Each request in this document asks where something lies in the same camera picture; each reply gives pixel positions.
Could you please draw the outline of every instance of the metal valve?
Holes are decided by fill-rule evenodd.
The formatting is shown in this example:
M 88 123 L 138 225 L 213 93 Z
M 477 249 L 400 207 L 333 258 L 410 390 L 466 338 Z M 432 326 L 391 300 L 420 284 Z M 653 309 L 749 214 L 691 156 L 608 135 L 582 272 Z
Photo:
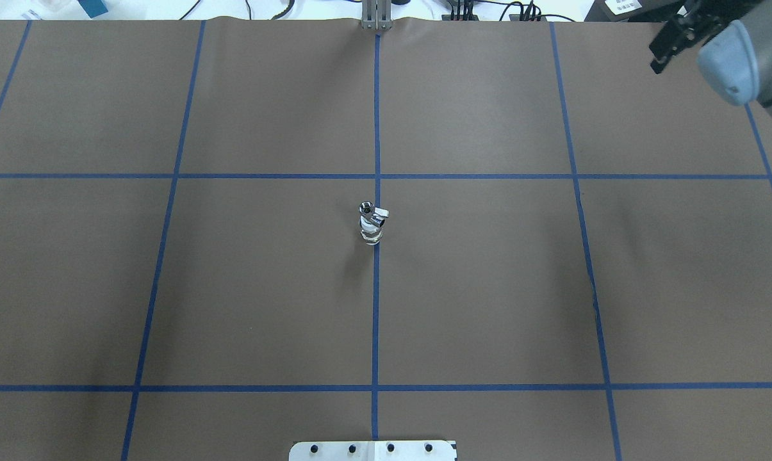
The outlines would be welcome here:
M 371 202 L 360 204 L 360 236 L 368 245 L 377 245 L 383 235 L 383 224 L 388 218 L 388 210 L 375 207 Z

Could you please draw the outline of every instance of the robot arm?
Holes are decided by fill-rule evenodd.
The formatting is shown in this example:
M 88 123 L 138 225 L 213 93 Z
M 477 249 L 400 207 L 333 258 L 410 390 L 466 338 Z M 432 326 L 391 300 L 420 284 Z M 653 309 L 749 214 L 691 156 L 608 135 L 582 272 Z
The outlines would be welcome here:
M 757 100 L 772 117 L 772 0 L 698 0 L 669 20 L 650 43 L 661 73 L 670 59 L 707 38 L 699 69 L 710 86 L 733 104 Z

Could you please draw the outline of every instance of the white label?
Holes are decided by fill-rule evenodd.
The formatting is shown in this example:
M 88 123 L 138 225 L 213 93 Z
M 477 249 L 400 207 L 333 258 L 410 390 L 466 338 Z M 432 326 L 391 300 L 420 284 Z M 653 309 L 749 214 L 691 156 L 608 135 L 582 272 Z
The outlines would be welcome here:
M 638 0 L 605 0 L 605 5 L 611 9 L 615 15 L 623 15 L 641 8 Z

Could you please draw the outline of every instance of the horizontal blue line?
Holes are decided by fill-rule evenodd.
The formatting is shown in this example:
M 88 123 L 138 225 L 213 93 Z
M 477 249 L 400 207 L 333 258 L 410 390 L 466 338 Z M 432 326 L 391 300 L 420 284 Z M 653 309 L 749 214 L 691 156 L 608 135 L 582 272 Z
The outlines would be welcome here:
M 579 174 L 581 180 L 767 180 L 767 175 L 649 175 Z M 171 179 L 172 173 L 0 173 L 0 179 Z M 374 174 L 298 174 L 298 173 L 181 173 L 180 179 L 278 179 L 278 180 L 373 180 Z M 565 173 L 531 174 L 388 174 L 383 180 L 571 180 Z
M 368 392 L 368 384 L 338 385 L 142 385 L 142 392 Z
M 380 392 L 603 391 L 604 384 L 382 384 Z
M 132 385 L 0 384 L 0 392 L 132 392 Z
M 614 391 L 657 391 L 684 389 L 772 389 L 772 382 L 646 382 L 611 383 Z
M 384 384 L 379 392 L 604 391 L 604 383 L 586 384 Z M 368 384 L 327 385 L 142 385 L 140 392 L 369 392 Z M 685 389 L 772 389 L 772 382 L 611 383 L 613 391 Z M 0 392 L 132 392 L 133 385 L 0 384 Z

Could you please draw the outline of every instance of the white bracket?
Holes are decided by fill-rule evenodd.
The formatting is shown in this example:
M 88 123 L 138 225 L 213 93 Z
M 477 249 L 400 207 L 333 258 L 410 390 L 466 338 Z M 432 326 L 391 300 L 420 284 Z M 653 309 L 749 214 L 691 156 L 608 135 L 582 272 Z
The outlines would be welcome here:
M 391 29 L 391 0 L 362 0 L 363 18 L 360 21 L 363 29 Z
M 289 461 L 457 461 L 454 441 L 299 442 Z

